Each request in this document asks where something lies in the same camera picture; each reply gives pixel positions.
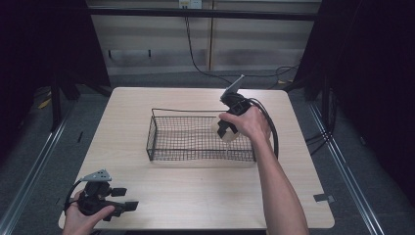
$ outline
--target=right hand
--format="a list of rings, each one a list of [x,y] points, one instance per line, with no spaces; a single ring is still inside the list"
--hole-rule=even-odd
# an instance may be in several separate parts
[[[271,129],[265,116],[255,106],[251,106],[244,114],[234,116],[228,113],[222,113],[219,118],[229,121],[236,126],[241,134],[247,136],[251,141],[265,138],[269,140]]]

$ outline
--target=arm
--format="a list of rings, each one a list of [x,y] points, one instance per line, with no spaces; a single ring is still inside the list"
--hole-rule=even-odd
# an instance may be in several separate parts
[[[265,116],[257,107],[251,107],[239,117],[227,113],[219,117],[235,124],[253,143],[269,234],[308,234],[300,200],[272,151]]]
[[[74,199],[79,198],[80,191],[76,193]],[[67,209],[63,235],[89,235],[94,226],[103,218],[110,215],[115,210],[113,206],[107,206],[97,213],[86,216],[78,209],[77,203],[70,204]]]

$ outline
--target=electrical outlet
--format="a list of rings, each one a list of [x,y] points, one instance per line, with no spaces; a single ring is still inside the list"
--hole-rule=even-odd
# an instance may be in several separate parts
[[[190,9],[190,1],[189,0],[179,0],[179,8],[180,9]]]
[[[191,9],[202,9],[202,0],[190,0]]]

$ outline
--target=metal rail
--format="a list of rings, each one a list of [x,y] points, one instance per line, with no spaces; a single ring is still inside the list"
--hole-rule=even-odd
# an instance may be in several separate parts
[[[71,114],[74,107],[74,102],[72,102],[67,114],[61,121],[61,124],[58,125],[56,131],[51,132],[49,137],[43,146],[40,154],[38,155],[36,162],[33,164],[30,172],[28,173],[24,183],[22,184],[21,188],[19,189],[18,194],[16,195],[13,202],[7,208],[7,211],[3,215],[1,222],[0,222],[0,234],[12,234],[23,210],[26,206],[33,190],[36,182],[39,180],[41,173],[43,172],[44,167],[46,166],[52,151],[55,148],[55,145],[58,143],[62,132],[65,129],[67,124],[67,120],[69,115]]]
[[[321,16],[313,13],[250,12],[204,9],[172,8],[118,8],[118,7],[47,7],[42,11],[60,14],[86,14],[103,16],[148,16],[148,17],[188,17],[188,18],[225,18],[279,21],[314,22],[321,18],[338,18],[339,16]]]
[[[318,128],[320,129],[320,132],[323,134],[324,139],[327,141],[327,147],[329,148],[329,151],[332,154],[333,160],[335,161],[337,167],[339,168],[339,171],[343,177],[343,180],[345,181],[347,189],[350,192],[351,197],[353,198],[354,202],[356,203],[356,206],[364,222],[366,223],[366,226],[369,229],[370,234],[384,235],[385,234],[384,230],[382,229],[382,226],[376,214],[372,210],[372,207],[370,206],[369,202],[367,201],[366,197],[361,191],[359,184],[354,178],[353,173],[348,167],[347,161],[345,157],[343,156],[342,152],[340,151],[340,148],[338,144],[336,143],[336,140],[333,137],[329,138],[325,134],[326,130],[324,127],[324,123],[321,119],[322,117],[321,117],[320,111],[318,110],[315,104],[311,104],[310,109],[314,117],[314,120],[317,123]]]

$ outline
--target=left hand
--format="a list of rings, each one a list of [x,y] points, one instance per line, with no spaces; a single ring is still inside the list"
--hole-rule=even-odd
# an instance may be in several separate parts
[[[78,200],[81,192],[82,190],[75,194],[75,200]],[[69,208],[67,209],[67,217],[65,219],[63,234],[89,235],[94,226],[101,219],[110,215],[114,210],[114,206],[107,206],[102,208],[100,211],[87,216],[79,210],[78,203],[74,202],[70,204]]]

